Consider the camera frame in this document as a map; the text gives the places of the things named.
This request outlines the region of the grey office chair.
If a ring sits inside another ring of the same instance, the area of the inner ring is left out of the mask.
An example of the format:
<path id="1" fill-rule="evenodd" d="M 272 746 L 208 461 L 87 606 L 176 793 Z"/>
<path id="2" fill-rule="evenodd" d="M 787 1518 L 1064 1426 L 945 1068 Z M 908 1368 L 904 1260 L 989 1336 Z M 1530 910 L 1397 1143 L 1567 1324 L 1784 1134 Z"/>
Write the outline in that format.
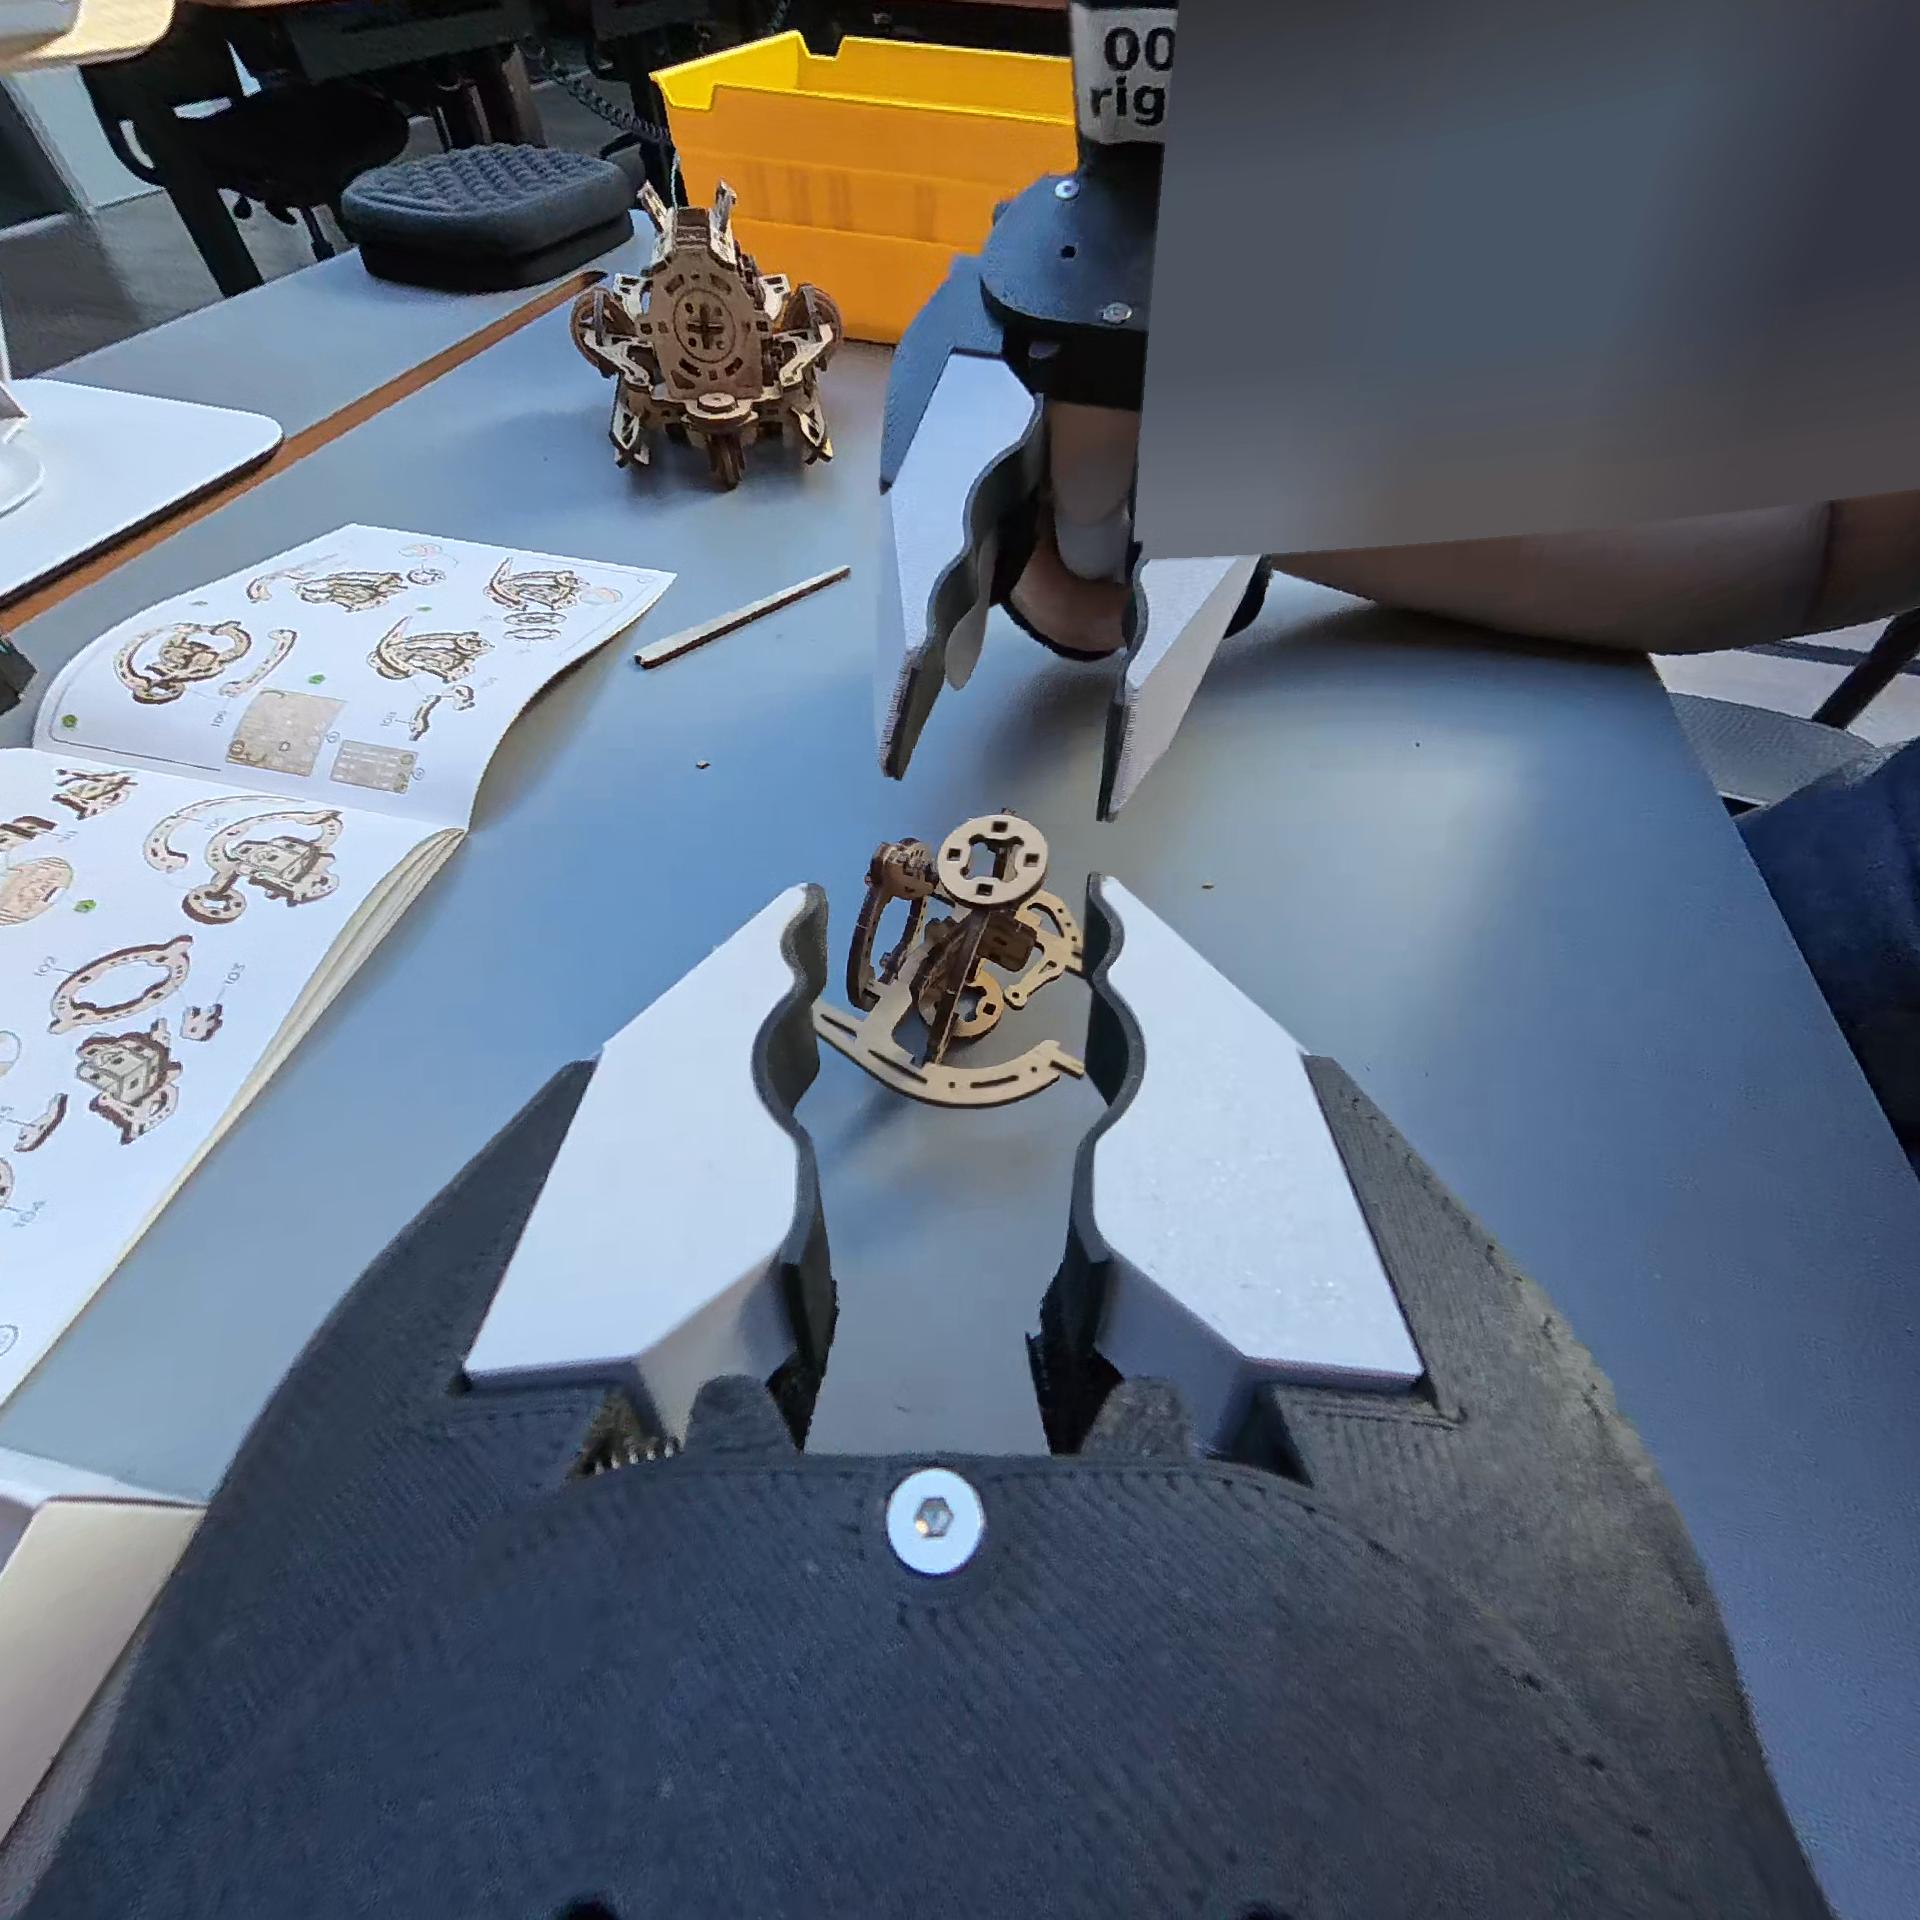
<path id="1" fill-rule="evenodd" d="M 1655 660 L 1722 804 L 1731 811 L 1777 804 L 1883 758 L 1892 748 L 1888 726 L 1859 726 L 1886 693 L 1900 720 L 1916 718 L 1916 622 L 1904 611 L 1736 651 Z"/>

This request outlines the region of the black office chair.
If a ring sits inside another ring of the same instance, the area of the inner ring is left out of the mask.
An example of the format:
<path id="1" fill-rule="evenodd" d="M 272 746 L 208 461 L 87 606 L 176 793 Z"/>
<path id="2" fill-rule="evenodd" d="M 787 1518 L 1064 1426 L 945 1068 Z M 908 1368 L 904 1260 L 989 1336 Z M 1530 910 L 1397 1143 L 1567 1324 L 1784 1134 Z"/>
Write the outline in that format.
<path id="1" fill-rule="evenodd" d="M 81 78 L 109 148 L 167 191 L 226 297 L 264 282 L 226 193 L 282 223 L 300 218 L 327 259 L 317 211 L 341 211 L 353 179 L 410 144 L 402 107 L 353 80 L 244 91 L 226 28 L 193 6 L 176 7 L 155 47 L 88 63 Z"/>

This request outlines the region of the person's right forearm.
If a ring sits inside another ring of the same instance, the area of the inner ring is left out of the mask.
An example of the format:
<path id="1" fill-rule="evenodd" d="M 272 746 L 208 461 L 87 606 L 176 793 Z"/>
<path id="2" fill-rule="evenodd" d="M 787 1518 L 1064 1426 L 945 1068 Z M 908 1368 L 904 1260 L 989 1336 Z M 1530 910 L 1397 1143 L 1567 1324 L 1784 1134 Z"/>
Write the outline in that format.
<path id="1" fill-rule="evenodd" d="M 1919 492 L 1585 534 L 1280 554 L 1272 568 L 1500 634 L 1711 654 L 1914 609 Z"/>

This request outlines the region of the open instruction booklet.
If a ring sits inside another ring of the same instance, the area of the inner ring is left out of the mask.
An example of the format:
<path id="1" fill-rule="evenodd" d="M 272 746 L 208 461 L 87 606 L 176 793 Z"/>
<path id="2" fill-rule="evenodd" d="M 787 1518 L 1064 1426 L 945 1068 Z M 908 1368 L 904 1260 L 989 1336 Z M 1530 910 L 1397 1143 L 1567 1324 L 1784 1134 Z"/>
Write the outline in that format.
<path id="1" fill-rule="evenodd" d="M 669 570 L 345 526 L 95 639 L 2 753 L 2 1392 L 465 840 Z"/>

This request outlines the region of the white cardboard box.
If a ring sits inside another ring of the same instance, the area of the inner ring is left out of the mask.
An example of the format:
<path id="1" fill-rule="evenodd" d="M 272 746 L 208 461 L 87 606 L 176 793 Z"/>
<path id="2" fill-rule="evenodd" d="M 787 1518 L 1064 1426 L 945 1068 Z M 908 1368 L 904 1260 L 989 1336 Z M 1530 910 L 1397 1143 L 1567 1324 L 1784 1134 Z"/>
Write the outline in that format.
<path id="1" fill-rule="evenodd" d="M 176 1568 L 205 1502 L 2 1451 L 2 1826 L 12 1827 Z"/>

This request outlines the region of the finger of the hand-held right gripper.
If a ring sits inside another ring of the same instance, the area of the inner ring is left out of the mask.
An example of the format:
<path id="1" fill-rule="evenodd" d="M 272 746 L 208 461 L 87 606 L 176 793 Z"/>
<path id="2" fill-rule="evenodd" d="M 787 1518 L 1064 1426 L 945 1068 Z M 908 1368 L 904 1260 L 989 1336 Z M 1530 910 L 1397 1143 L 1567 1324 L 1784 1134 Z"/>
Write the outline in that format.
<path id="1" fill-rule="evenodd" d="M 999 563 L 1045 476 L 1045 405 L 997 356 L 957 351 L 883 501 L 878 766 L 901 779 L 943 688 L 972 678 Z"/>
<path id="2" fill-rule="evenodd" d="M 1134 573 L 1109 708 L 1098 816 L 1118 818 L 1180 730 L 1223 639 L 1265 600 L 1263 555 L 1150 558 Z"/>

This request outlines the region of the person's right hand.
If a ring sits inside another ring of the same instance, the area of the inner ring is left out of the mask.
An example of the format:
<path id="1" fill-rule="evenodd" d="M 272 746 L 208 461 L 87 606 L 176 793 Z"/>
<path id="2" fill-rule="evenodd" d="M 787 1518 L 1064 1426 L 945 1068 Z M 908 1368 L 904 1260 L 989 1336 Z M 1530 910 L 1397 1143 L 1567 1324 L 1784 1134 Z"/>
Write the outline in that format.
<path id="1" fill-rule="evenodd" d="M 1024 632 L 1066 660 L 1107 660 L 1129 643 L 1134 603 L 1133 519 L 1124 508 L 1105 521 L 1068 523 L 1068 545 L 1093 559 L 1095 575 L 1077 572 L 1063 554 L 1054 499 L 1036 508 L 1030 554 L 1003 603 Z"/>

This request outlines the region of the white flat stand base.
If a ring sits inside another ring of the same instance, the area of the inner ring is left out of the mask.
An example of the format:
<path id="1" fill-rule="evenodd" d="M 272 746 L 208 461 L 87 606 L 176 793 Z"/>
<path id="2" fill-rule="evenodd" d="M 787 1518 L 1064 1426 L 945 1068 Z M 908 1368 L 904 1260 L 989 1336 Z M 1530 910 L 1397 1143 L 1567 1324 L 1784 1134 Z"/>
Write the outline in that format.
<path id="1" fill-rule="evenodd" d="M 2 390 L 2 598 L 257 466 L 277 419 L 226 405 L 29 378 Z"/>

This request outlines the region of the large assembled wooden model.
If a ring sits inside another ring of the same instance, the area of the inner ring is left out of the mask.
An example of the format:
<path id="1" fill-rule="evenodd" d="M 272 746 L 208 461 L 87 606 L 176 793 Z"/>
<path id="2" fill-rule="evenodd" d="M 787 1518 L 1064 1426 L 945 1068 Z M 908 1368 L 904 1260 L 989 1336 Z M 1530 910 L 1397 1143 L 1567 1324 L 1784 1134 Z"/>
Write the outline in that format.
<path id="1" fill-rule="evenodd" d="M 828 461 L 818 376 L 847 336 L 836 302 L 760 272 L 735 236 L 729 181 L 710 208 L 664 203 L 652 183 L 636 203 L 659 229 L 650 266 L 589 290 L 571 313 L 578 351 L 617 384 L 618 466 L 646 466 L 657 431 L 705 450 L 724 488 L 741 483 L 765 436 L 795 431 L 804 461 Z"/>

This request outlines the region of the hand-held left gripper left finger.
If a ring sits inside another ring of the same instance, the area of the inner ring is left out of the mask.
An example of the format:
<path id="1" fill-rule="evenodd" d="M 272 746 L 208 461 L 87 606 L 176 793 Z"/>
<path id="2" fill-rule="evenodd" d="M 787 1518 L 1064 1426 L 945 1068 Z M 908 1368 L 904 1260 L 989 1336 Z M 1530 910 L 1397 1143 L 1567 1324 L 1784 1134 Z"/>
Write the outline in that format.
<path id="1" fill-rule="evenodd" d="M 828 902 L 791 886 L 603 1046 L 465 1372 L 614 1383 L 685 1440 L 753 1377 L 804 1441 L 836 1324 L 818 1164 Z"/>

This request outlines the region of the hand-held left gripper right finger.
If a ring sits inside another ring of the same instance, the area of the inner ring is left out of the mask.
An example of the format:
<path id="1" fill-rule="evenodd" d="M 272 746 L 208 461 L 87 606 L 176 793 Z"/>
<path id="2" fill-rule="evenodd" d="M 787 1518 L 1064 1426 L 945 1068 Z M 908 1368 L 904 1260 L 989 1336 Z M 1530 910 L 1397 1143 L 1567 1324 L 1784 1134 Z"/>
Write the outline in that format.
<path id="1" fill-rule="evenodd" d="M 1414 1389 L 1418 1344 L 1299 1039 L 1117 875 L 1089 881 L 1087 961 L 1109 1108 L 1030 1342 L 1053 1449 L 1082 1449 L 1117 1380 L 1169 1382 L 1221 1453 L 1278 1380 Z"/>

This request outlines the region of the yellow plastic bin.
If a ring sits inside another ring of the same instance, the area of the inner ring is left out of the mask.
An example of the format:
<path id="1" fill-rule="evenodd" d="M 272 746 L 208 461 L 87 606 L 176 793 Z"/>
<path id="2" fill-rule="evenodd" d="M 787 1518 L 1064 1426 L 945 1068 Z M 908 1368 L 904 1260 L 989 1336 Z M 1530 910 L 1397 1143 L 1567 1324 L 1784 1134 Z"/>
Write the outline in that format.
<path id="1" fill-rule="evenodd" d="M 1066 57 L 791 30 L 660 68 L 688 197 L 733 183 L 765 272 L 815 282 L 844 333 L 896 344 L 997 203 L 1077 163 Z"/>

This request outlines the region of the person's blue jeans leg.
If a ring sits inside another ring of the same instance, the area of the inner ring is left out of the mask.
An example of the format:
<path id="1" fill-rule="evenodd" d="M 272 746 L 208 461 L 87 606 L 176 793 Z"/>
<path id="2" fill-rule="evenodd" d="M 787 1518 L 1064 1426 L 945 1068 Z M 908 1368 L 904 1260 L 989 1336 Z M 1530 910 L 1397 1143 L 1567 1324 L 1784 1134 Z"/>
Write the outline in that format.
<path id="1" fill-rule="evenodd" d="M 1919 740 L 1741 818 L 1910 1159 L 1919 1158 Z"/>

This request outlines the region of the black padded cushion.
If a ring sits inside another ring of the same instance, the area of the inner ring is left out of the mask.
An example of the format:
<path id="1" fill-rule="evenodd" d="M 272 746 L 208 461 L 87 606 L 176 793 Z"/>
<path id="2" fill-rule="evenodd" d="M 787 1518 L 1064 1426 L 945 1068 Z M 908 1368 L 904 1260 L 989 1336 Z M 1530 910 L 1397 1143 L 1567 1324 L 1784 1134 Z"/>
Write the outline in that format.
<path id="1" fill-rule="evenodd" d="M 364 171 L 341 219 L 373 276 L 481 293 L 582 268 L 632 236 L 632 208 L 635 183 L 614 159 L 486 144 Z"/>

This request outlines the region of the small wooden model assembly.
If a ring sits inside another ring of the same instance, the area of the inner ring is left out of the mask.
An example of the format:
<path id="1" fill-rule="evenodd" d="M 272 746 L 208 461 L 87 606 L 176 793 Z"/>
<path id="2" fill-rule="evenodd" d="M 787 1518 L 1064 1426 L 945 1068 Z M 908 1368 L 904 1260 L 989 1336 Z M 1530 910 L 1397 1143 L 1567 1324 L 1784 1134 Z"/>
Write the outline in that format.
<path id="1" fill-rule="evenodd" d="M 880 1084 L 945 1108 L 999 1108 L 1087 1072 L 1045 1038 L 1003 1063 L 955 1059 L 1051 983 L 1084 972 L 1074 910 L 1045 886 L 1048 842 L 1009 809 L 941 845 L 885 842 L 847 960 L 853 1006 L 815 1006 L 818 1035 Z"/>

